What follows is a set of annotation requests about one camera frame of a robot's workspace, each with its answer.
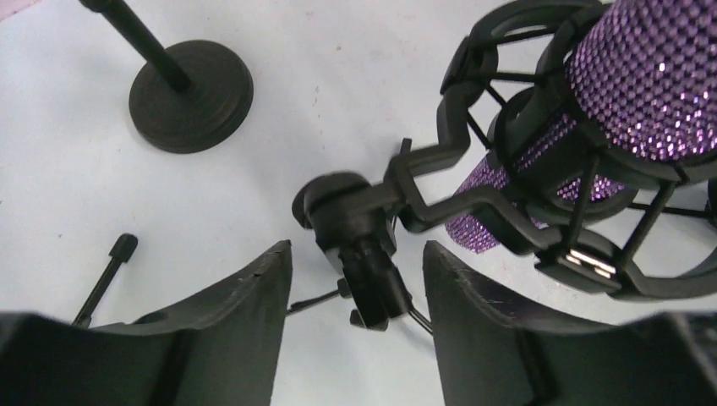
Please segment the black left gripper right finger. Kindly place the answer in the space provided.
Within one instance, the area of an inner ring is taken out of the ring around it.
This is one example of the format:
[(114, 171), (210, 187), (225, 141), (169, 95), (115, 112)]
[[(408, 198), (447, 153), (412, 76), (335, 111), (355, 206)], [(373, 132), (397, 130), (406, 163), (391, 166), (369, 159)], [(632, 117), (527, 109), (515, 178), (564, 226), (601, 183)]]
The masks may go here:
[(448, 405), (713, 405), (716, 316), (617, 326), (533, 301), (424, 247), (426, 299)]

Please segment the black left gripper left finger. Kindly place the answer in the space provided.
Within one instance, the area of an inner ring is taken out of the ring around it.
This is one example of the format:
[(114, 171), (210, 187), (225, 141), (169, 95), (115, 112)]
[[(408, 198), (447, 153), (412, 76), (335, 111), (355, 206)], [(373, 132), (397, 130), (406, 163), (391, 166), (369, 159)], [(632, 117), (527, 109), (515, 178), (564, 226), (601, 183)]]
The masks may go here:
[(132, 323), (1, 315), (4, 405), (268, 405), (292, 282), (281, 240), (247, 266)]

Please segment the purple glitter microphone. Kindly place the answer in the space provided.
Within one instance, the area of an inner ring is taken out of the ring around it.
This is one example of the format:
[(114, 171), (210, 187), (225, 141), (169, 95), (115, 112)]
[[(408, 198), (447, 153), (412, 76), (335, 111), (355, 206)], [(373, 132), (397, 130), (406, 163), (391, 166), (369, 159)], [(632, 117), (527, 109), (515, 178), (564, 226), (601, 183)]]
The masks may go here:
[(513, 1), (474, 25), (466, 61), (495, 72), (499, 41), (530, 25), (552, 34), (536, 81), (493, 120), (459, 195), (492, 188), (569, 227), (613, 217), (641, 189), (715, 177), (715, 2)]

